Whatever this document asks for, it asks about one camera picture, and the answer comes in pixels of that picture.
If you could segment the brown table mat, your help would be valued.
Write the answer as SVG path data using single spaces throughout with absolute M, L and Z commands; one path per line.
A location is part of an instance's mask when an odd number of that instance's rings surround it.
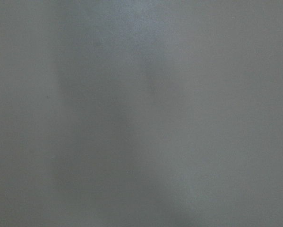
M 283 0 L 0 0 L 0 227 L 283 227 Z

